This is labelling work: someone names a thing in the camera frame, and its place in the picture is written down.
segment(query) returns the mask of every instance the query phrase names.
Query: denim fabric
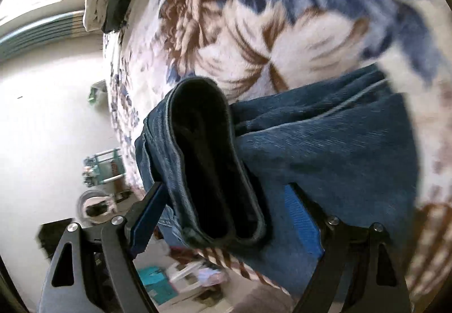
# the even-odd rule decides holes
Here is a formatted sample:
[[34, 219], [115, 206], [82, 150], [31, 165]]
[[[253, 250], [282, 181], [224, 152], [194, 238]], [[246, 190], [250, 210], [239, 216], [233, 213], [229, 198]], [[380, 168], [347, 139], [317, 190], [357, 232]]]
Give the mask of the denim fabric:
[[[230, 109], [239, 157], [267, 217], [265, 243], [229, 247], [237, 258], [290, 293], [305, 289], [317, 258], [304, 249], [285, 208], [288, 183], [347, 224], [382, 223], [395, 245], [403, 246], [414, 210], [417, 154], [403, 97], [376, 66]], [[171, 146], [162, 129], [154, 129], [155, 140]], [[143, 144], [137, 140], [137, 147]], [[145, 184], [150, 169], [159, 173], [168, 161], [164, 152], [137, 151]], [[176, 216], [184, 217], [177, 208]]]

